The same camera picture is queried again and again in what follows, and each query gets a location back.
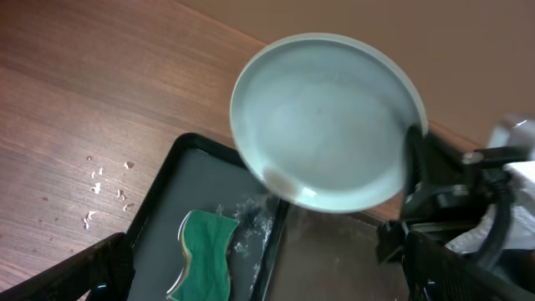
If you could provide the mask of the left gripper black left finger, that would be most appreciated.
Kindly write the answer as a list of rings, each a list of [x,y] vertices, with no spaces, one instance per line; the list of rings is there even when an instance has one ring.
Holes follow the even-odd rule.
[[[117,232],[1,292],[2,300],[126,300],[135,276],[126,234]]]

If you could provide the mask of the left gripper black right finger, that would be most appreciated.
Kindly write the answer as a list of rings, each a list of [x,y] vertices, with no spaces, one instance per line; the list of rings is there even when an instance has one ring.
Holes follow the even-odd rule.
[[[410,300],[534,301],[533,293],[419,232],[410,232],[405,239],[402,267]]]

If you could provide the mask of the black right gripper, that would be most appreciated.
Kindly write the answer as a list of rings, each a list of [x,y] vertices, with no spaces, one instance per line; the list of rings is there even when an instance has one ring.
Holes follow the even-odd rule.
[[[436,232],[480,217],[497,207],[496,220],[476,251],[476,263],[496,263],[508,231],[508,163],[506,146],[462,153],[415,126],[405,137],[407,172],[400,219],[378,230],[375,249],[380,263],[401,260],[412,225],[428,224]]]

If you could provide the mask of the green yellow sponge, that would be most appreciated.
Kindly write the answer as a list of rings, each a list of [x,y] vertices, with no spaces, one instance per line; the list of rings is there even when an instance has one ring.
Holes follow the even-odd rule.
[[[227,301],[231,276],[227,249],[238,221],[222,215],[193,210],[178,234],[186,266],[167,298],[174,301]]]

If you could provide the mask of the white plate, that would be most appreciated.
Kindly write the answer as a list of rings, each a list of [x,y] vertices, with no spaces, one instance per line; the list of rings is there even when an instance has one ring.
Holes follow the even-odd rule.
[[[273,194],[316,212],[376,207],[406,182],[405,139],[428,131],[422,99],[378,49],[333,33],[269,44],[243,67],[232,138]]]

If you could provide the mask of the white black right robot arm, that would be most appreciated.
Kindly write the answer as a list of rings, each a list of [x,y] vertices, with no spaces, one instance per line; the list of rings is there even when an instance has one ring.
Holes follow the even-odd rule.
[[[473,221],[493,206],[490,232],[476,252],[475,262],[489,268],[505,247],[512,226],[512,175],[509,163],[526,162],[526,146],[507,145],[462,153],[432,133],[412,125],[405,136],[406,178],[400,217],[378,230],[375,254],[380,263],[401,258],[410,226],[429,224],[447,232]]]

